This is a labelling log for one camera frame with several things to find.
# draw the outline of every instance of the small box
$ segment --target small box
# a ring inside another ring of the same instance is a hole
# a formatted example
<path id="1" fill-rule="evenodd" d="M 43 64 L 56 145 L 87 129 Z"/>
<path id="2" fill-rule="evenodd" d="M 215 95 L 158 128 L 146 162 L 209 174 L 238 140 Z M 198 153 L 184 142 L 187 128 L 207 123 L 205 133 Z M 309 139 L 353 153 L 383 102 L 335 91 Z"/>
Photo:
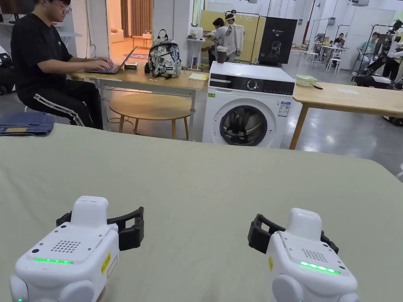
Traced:
<path id="1" fill-rule="evenodd" d="M 125 69 L 137 70 L 137 63 L 126 63 L 125 64 Z"/>

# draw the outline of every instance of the backpack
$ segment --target backpack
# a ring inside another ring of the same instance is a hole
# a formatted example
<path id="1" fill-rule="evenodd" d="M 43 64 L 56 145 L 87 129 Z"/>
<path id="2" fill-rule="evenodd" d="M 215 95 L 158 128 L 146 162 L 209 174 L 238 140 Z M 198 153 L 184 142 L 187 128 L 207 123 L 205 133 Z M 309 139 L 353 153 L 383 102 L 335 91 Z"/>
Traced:
<path id="1" fill-rule="evenodd" d="M 151 73 L 156 77 L 165 77 L 167 79 L 177 78 L 181 75 L 182 61 L 179 58 L 179 45 L 174 40 L 170 40 L 165 31 L 165 36 L 160 37 L 161 29 L 157 40 L 154 41 L 148 55 L 148 63 L 145 66 L 145 72 Z"/>

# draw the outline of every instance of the sofa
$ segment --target sofa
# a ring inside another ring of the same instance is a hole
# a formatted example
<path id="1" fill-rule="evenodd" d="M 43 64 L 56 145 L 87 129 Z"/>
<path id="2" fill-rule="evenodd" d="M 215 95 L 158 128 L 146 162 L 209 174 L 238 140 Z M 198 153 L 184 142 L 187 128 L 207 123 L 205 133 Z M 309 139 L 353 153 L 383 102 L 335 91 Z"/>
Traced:
<path id="1" fill-rule="evenodd" d="M 123 29 L 111 28 L 110 29 L 110 42 L 123 42 Z"/>

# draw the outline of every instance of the yellow sticker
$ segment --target yellow sticker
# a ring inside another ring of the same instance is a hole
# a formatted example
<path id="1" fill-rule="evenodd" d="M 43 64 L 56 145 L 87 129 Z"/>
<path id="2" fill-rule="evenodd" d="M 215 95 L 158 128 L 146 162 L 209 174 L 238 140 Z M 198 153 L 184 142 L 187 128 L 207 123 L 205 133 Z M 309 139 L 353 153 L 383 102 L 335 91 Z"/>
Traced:
<path id="1" fill-rule="evenodd" d="M 273 270 L 273 265 L 274 265 L 273 258 L 270 256 L 269 257 L 269 269 L 270 269 L 270 272 L 272 272 L 272 270 Z"/>
<path id="2" fill-rule="evenodd" d="M 105 261 L 101 267 L 102 274 L 104 274 L 106 268 L 108 267 L 109 262 L 110 262 L 110 253 L 108 254 L 108 257 L 105 259 Z"/>
<path id="3" fill-rule="evenodd" d="M 28 128 L 8 128 L 6 130 L 7 133 L 16 133 L 16 132 L 26 132 Z"/>

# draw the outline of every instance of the glass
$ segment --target glass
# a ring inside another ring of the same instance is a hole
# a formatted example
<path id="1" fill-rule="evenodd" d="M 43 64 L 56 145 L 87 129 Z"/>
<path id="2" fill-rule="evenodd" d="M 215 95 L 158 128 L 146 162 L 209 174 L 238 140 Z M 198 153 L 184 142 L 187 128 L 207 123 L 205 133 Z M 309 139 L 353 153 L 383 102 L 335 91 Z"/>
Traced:
<path id="1" fill-rule="evenodd" d="M 62 12 L 64 12 L 65 14 L 70 14 L 72 9 L 70 7 L 66 7 L 65 9 L 63 9 L 62 7 L 58 6 L 56 3 L 53 2 L 54 5 L 56 5 L 58 8 L 60 8 L 60 10 Z"/>

